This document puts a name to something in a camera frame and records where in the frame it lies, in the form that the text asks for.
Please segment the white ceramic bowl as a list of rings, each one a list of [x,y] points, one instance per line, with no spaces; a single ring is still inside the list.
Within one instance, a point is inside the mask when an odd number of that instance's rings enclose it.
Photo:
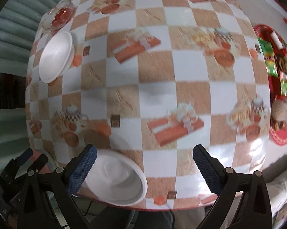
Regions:
[[[84,185],[99,200],[122,207],[140,203],[148,190],[141,168],[132,159],[108,149],[97,151]]]

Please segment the glass bowl with red fruit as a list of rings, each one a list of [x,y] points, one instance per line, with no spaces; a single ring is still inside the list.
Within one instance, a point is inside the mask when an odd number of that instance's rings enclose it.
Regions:
[[[46,31],[57,31],[70,21],[74,12],[75,7],[71,0],[61,0],[42,16],[41,26]]]

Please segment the white bowl top left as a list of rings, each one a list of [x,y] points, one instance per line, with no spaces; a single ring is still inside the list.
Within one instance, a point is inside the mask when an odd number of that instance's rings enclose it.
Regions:
[[[44,83],[51,83],[71,67],[75,47],[70,32],[56,33],[46,44],[39,63],[39,76]]]

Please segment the green snack packet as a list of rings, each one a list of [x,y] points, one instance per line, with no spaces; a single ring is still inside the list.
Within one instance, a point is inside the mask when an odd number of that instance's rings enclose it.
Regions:
[[[274,51],[272,44],[258,37],[258,42],[263,52],[267,73],[269,76],[279,77],[277,72],[277,66],[274,57]]]

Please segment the fruit in white foam net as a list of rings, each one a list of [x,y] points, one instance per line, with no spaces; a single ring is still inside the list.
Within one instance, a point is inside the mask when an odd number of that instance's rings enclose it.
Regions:
[[[287,103],[275,100],[271,106],[271,122],[275,131],[287,130]]]

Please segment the checkered printed tablecloth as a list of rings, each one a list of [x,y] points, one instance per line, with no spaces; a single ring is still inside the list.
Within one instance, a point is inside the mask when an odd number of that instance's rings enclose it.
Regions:
[[[237,0],[71,0],[63,27],[75,60],[51,84],[40,79],[50,32],[39,27],[27,70],[26,119],[33,149],[60,165],[87,144],[136,162],[148,183],[137,208],[210,204],[192,160],[204,145],[242,173],[280,156],[271,149],[264,58]]]

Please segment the white cushion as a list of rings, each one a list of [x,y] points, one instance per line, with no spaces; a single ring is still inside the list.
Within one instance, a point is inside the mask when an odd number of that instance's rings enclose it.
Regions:
[[[274,216],[287,202],[287,170],[266,184],[272,216]]]

